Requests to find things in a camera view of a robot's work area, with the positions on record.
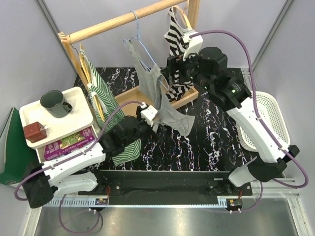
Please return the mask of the grey tank top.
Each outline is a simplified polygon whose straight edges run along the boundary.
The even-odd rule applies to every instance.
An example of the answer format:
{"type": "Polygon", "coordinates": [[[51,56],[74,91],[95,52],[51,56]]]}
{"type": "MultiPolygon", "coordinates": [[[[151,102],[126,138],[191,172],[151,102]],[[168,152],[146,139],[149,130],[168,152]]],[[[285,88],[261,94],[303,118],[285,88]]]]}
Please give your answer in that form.
{"type": "Polygon", "coordinates": [[[141,63],[142,58],[133,42],[131,40],[124,40],[124,45],[129,50],[137,73],[139,80],[138,90],[142,92],[147,99],[153,102],[153,106],[157,109],[157,116],[161,123],[177,130],[182,136],[189,135],[195,117],[180,113],[170,104],[169,99],[161,88],[161,80],[165,77],[161,74],[158,65],[154,64],[151,70],[146,69],[141,63]]]}

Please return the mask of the blue wire hanger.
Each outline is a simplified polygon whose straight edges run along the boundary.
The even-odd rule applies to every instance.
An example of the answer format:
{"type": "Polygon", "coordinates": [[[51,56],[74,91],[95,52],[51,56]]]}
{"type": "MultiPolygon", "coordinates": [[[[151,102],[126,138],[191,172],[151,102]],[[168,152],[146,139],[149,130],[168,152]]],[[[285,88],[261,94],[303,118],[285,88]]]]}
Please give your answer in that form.
{"type": "MultiPolygon", "coordinates": [[[[136,19],[136,30],[137,30],[137,35],[131,37],[130,39],[123,39],[123,44],[125,47],[127,47],[126,42],[127,41],[131,41],[132,39],[135,39],[139,42],[139,44],[142,46],[142,48],[145,50],[145,52],[147,53],[147,55],[149,56],[150,60],[152,61],[153,64],[155,64],[155,60],[153,59],[153,57],[151,56],[151,54],[149,53],[148,49],[146,48],[146,46],[142,43],[141,41],[141,35],[140,35],[140,28],[139,28],[139,19],[138,16],[136,14],[136,12],[134,10],[131,10],[130,12],[132,12],[135,16],[136,19]]],[[[142,59],[139,59],[140,64],[142,65],[142,67],[145,69],[145,71],[149,72],[153,69],[153,67],[147,66],[142,59]]],[[[161,85],[166,89],[166,90],[170,90],[170,85],[168,84],[167,80],[164,78],[163,80],[160,79],[159,80],[161,85]]]]}

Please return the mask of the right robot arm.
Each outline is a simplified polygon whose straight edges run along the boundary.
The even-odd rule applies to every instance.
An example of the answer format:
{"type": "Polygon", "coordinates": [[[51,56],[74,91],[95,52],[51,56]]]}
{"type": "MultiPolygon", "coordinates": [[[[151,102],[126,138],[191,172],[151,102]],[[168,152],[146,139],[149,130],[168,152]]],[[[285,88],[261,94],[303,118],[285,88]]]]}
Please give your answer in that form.
{"type": "Polygon", "coordinates": [[[223,183],[224,191],[234,195],[247,182],[268,182],[278,177],[300,150],[262,124],[263,120],[255,113],[251,91],[241,80],[228,76],[226,68],[227,56],[217,47],[206,47],[188,55],[170,48],[162,74],[169,82],[194,83],[207,90],[209,99],[243,128],[256,147],[259,156],[231,171],[223,183]]]}

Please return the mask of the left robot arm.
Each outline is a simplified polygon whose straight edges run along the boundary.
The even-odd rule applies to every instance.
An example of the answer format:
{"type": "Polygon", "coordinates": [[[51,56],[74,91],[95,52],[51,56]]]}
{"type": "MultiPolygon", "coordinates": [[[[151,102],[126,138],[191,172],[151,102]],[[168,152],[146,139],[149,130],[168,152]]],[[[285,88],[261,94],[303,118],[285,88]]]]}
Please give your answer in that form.
{"type": "Polygon", "coordinates": [[[92,171],[85,174],[77,172],[106,159],[114,159],[134,141],[156,134],[158,125],[158,119],[149,121],[126,116],[88,148],[52,161],[30,163],[21,181],[29,206],[41,207],[58,194],[82,191],[102,194],[106,190],[106,182],[101,177],[92,171]]]}

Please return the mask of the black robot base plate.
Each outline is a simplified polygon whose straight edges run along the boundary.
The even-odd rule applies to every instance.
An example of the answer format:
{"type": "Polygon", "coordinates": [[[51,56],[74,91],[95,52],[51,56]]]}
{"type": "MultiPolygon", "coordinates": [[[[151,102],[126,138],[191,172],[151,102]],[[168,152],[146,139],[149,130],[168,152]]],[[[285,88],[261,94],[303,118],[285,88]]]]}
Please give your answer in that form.
{"type": "Polygon", "coordinates": [[[218,197],[252,196],[249,183],[240,188],[227,182],[227,172],[95,171],[98,186],[79,195],[109,194],[109,205],[217,205],[218,197]]]}

